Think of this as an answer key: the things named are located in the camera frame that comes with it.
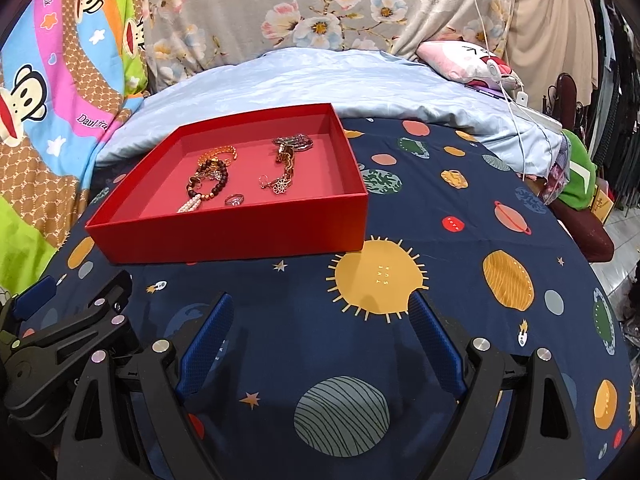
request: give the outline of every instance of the brown cushion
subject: brown cushion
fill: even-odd
[[[613,241],[589,209],[576,211],[561,200],[554,200],[549,204],[549,209],[564,224],[589,263],[604,263],[613,259]]]

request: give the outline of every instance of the jewelry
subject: jewelry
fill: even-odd
[[[244,195],[236,194],[225,198],[225,205],[240,205],[244,202]]]
[[[306,152],[313,147],[314,142],[303,134],[293,137],[279,137],[273,139],[273,143],[278,145],[278,155],[276,162],[285,165],[284,173],[276,180],[268,182],[266,175],[260,177],[260,187],[265,189],[270,187],[275,194],[281,194],[289,189],[293,180],[293,162],[295,152]]]
[[[219,160],[217,155],[221,153],[231,153],[232,158],[226,160]],[[226,186],[228,179],[228,172],[226,167],[231,164],[233,160],[238,158],[238,152],[233,146],[222,146],[215,148],[208,152],[203,153],[198,159],[198,169],[195,174],[189,178],[187,184],[187,194],[189,200],[178,209],[178,213],[187,213],[195,211],[202,202],[211,200],[213,197],[219,195],[220,191]],[[208,178],[209,180],[217,180],[218,183],[211,189],[210,193],[199,193],[196,191],[201,185],[202,180]]]

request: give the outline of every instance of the brown beaded bracelet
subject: brown beaded bracelet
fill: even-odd
[[[194,186],[202,183],[202,177],[217,178],[218,176],[220,177],[218,179],[218,183],[211,189],[211,192],[209,194],[198,193],[195,190]],[[197,194],[199,194],[201,200],[210,200],[213,197],[217,196],[220,191],[224,189],[228,178],[229,174],[226,169],[225,163],[221,160],[211,160],[210,158],[208,158],[198,166],[196,174],[189,178],[189,183],[187,184],[187,194],[190,198],[193,198]]]

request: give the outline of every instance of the red box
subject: red box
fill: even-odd
[[[281,176],[276,137],[306,134],[284,194],[259,178]],[[199,156],[231,144],[228,183],[194,212],[177,213]],[[208,192],[215,182],[204,181]],[[244,202],[226,206],[229,195]],[[330,104],[272,108],[181,126],[111,191],[86,230],[114,264],[241,260],[362,249],[367,190]]]

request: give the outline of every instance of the light blue blanket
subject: light blue blanket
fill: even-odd
[[[331,102],[342,118],[419,119],[475,136],[512,169],[546,177],[562,135],[516,118],[507,105],[383,52],[275,50],[207,70],[147,98],[98,154],[109,166],[145,153],[183,124],[262,108]]]

